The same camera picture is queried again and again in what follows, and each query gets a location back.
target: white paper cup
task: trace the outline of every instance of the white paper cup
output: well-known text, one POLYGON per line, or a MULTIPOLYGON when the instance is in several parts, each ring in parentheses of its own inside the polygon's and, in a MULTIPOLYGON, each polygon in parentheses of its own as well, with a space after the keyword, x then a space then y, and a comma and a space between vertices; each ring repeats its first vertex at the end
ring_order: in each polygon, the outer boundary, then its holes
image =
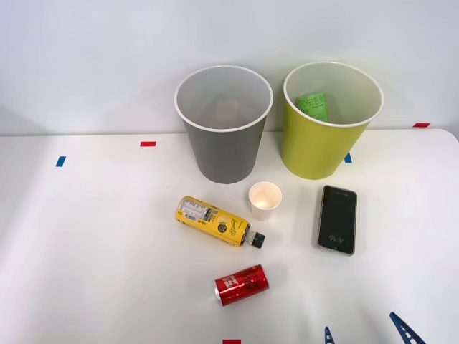
POLYGON ((282 192, 275 184, 261 181, 250 188, 249 200, 253 217, 264 221, 273 215, 274 210, 282 201, 282 192))

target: phone screen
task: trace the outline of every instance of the phone screen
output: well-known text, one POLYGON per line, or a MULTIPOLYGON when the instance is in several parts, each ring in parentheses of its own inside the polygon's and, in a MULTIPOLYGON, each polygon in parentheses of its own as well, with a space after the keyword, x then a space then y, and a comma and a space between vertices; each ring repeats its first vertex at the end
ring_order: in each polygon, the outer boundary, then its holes
POLYGON ((318 244, 346 254, 354 253, 357 194, 325 186, 318 231, 318 244))

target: time display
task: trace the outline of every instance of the time display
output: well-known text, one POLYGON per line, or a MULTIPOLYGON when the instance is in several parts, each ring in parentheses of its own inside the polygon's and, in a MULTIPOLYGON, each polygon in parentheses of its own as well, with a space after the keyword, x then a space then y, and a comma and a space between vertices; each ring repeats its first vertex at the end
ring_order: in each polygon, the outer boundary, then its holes
POLYGON ((338 242, 339 244, 342 244, 344 242, 344 239, 341 238, 339 235, 333 235, 333 234, 330 234, 328 236, 328 239, 331 241, 331 242, 338 242))

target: blue tape marker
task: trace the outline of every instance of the blue tape marker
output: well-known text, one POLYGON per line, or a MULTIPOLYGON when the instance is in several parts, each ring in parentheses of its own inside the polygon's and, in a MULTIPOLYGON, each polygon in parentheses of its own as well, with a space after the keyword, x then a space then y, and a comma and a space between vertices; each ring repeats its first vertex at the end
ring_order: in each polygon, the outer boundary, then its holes
POLYGON ((352 163, 351 154, 347 153, 347 156, 344 158, 345 163, 352 163))
POLYGON ((59 159, 57 159, 56 167, 62 167, 64 165, 65 157, 60 156, 59 159))

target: paper cup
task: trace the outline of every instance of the paper cup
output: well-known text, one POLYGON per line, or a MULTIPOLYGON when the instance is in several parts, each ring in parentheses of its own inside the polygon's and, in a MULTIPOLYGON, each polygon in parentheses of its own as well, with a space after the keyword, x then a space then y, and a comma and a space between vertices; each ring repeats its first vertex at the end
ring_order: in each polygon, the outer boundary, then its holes
POLYGON ((230 184, 252 172, 273 105, 261 75, 238 66, 204 68, 180 83, 174 100, 205 177, 230 184))
POLYGON ((338 168, 371 120, 384 95, 364 71, 340 62, 312 62, 295 68, 284 82, 285 114, 281 155, 302 178, 321 179, 338 168), (329 123, 302 113, 295 99, 324 92, 329 123))
POLYGON ((258 220, 269 219, 282 201, 282 192, 273 183, 262 181, 256 183, 249 191, 252 215, 258 220))

